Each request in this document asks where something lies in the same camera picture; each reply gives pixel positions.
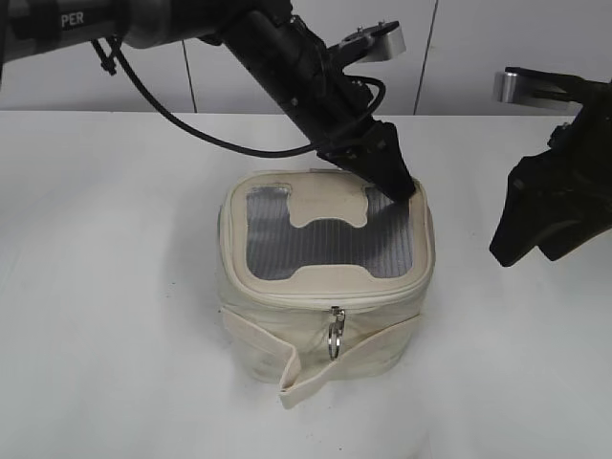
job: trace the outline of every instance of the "canvas bag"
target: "canvas bag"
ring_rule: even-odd
[[[217,270],[237,358],[291,408],[403,354],[435,262],[425,191],[393,204],[339,170],[240,182],[219,217]]]

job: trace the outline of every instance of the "mesh panel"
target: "mesh panel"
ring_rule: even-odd
[[[409,207],[393,204],[375,188],[365,190],[367,225],[324,219],[296,228],[290,191],[254,188],[247,197],[247,266],[263,280],[284,280],[304,266],[357,265],[377,278],[405,275],[412,267]]]

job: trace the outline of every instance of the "bag handle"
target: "bag handle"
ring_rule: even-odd
[[[330,361],[313,377],[296,382],[302,367],[295,346],[237,314],[223,310],[225,326],[233,336],[285,362],[279,397],[287,409],[312,397],[329,381],[350,377],[351,371],[355,373],[356,368],[363,376],[375,376],[390,369],[402,352],[389,358],[388,350],[404,351],[420,318],[416,316],[380,331],[340,355],[337,360]]]

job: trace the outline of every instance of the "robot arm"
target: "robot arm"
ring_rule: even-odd
[[[559,126],[550,149],[526,157],[508,178],[508,194],[491,252],[511,266],[534,247],[556,261],[612,229],[612,83],[509,67],[495,82],[506,103],[582,105]]]
[[[290,0],[10,0],[0,36],[6,61],[110,36],[135,48],[195,37],[225,45],[321,159],[406,201],[415,186],[395,126],[371,116],[373,80],[343,72],[401,52],[399,24],[360,30],[327,48],[292,11]]]

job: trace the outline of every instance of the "white table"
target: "white table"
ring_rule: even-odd
[[[185,116],[247,145],[282,117]],[[612,234],[551,264],[488,252],[506,177],[552,118],[393,118],[434,215],[426,320],[390,373],[285,411],[230,358],[224,193],[256,169],[153,114],[0,113],[0,457],[612,455]]]

